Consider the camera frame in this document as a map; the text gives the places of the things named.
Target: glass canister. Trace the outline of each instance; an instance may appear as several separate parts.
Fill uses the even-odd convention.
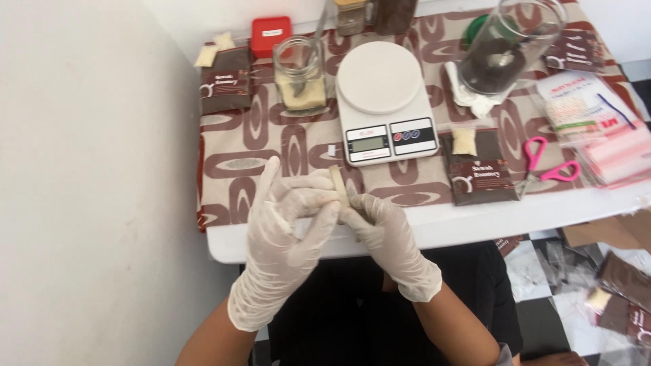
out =
[[[325,107],[326,70],[323,46],[312,39],[291,36],[273,47],[273,80],[288,111]]]
[[[558,38],[568,21],[559,0],[500,0],[459,64],[470,90],[507,90]]]
[[[342,36],[364,31],[367,22],[367,0],[334,0],[337,5],[337,32]]]
[[[418,0],[377,0],[375,28],[379,35],[405,33],[411,27]]]

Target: gloved hand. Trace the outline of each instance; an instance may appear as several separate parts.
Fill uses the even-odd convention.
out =
[[[411,226],[402,208],[369,195],[356,195],[345,208],[341,220],[366,244],[371,257],[398,283],[398,290],[409,301],[429,302],[443,279],[439,267],[425,259],[416,246]]]
[[[246,269],[230,288],[229,318],[243,331],[271,322],[317,265],[339,216],[339,196],[327,169],[275,178],[279,168],[274,156],[262,172],[249,211]],[[304,239],[297,239],[294,220],[319,208]]]

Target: label on red container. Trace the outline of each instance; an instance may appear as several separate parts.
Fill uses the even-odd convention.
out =
[[[282,29],[272,29],[270,31],[262,31],[262,36],[263,37],[273,37],[273,36],[279,36],[283,33]]]

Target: scale platform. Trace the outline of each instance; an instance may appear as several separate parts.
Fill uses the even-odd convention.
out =
[[[404,47],[390,42],[356,47],[341,61],[336,89],[350,165],[422,158],[438,151],[421,66]]]

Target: red lid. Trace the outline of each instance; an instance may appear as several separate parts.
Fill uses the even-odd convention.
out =
[[[273,55],[274,45],[292,35],[292,21],[288,16],[257,18],[251,25],[251,51],[259,59]]]

